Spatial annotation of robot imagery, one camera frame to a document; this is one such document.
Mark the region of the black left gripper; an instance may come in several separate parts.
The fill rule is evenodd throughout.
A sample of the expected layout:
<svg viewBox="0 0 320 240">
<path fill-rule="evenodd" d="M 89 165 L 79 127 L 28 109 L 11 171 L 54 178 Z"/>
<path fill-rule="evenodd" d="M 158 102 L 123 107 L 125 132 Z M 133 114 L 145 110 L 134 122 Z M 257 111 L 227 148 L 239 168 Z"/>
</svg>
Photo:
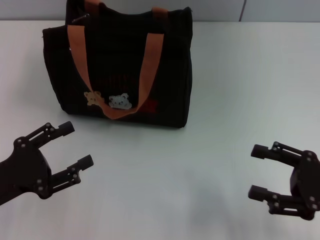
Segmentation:
<svg viewBox="0 0 320 240">
<path fill-rule="evenodd" d="M 94 165 L 90 154 L 51 176 L 49 164 L 39 150 L 50 141 L 74 131 L 70 121 L 57 128 L 48 122 L 27 136 L 17 138 L 12 154 L 0 163 L 0 204 L 24 193 L 35 193 L 43 200 L 48 199 L 59 191 L 79 184 L 79 172 Z"/>
</svg>

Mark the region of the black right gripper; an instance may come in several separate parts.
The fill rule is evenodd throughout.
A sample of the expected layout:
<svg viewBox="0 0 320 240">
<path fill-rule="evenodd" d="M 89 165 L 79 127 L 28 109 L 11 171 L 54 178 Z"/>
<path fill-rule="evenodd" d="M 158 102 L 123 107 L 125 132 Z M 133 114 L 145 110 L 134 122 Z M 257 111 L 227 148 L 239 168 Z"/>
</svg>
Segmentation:
<svg viewBox="0 0 320 240">
<path fill-rule="evenodd" d="M 291 195 L 252 185 L 248 197 L 259 202 L 266 201 L 272 215 L 312 220 L 315 212 L 320 210 L 320 161 L 317 155 L 275 141 L 270 149 L 255 144 L 250 156 L 278 161 L 294 168 L 290 177 Z"/>
</svg>

